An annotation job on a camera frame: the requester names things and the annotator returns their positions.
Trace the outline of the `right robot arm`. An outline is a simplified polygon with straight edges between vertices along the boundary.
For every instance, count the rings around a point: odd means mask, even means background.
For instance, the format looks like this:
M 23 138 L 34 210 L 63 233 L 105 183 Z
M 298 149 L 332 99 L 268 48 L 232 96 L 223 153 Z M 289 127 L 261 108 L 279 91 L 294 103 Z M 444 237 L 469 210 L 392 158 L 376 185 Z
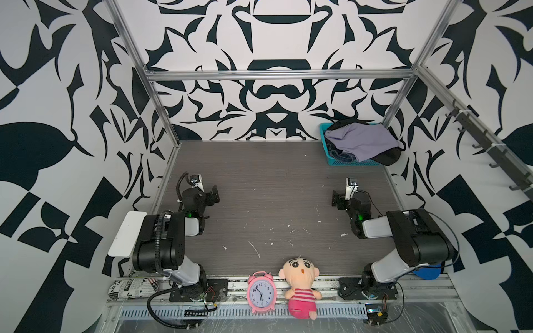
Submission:
M 425 209 L 389 211 L 373 218 L 371 197 L 364 191 L 336 191 L 332 206 L 347 213 L 351 230 L 359 239 L 391 238 L 395 248 L 365 266 L 361 276 L 341 277 L 339 296 L 346 301 L 396 299 L 398 279 L 419 268 L 439 269 L 451 260 L 455 248 Z

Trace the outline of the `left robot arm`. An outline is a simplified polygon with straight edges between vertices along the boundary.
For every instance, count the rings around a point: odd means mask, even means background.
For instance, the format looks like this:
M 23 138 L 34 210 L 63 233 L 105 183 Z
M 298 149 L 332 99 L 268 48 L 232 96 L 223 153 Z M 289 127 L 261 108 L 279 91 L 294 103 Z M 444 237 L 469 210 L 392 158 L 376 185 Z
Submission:
M 220 202 L 217 186 L 209 192 L 200 187 L 182 194 L 182 208 L 147 215 L 133 247 L 132 262 L 136 271 L 157 273 L 196 298 L 208 289 L 204 268 L 185 254 L 185 239 L 203 234 L 207 207 Z

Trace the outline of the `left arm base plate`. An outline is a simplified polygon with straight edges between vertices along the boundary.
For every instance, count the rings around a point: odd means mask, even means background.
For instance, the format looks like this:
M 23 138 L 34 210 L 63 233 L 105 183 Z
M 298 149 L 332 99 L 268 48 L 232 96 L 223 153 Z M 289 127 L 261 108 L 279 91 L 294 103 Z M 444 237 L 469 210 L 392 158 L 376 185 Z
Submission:
M 228 291 L 227 279 L 207 279 L 172 291 L 169 302 L 217 302 L 226 298 Z

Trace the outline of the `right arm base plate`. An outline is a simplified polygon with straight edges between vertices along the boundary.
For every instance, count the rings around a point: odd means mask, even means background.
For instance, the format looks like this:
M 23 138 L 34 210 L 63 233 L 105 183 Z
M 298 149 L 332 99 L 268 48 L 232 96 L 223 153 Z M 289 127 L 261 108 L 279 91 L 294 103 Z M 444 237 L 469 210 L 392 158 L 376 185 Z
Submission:
M 341 277 L 337 291 L 338 296 L 345 301 L 396 300 L 398 295 L 396 283 L 383 284 L 372 279 L 366 281 L 362 277 Z

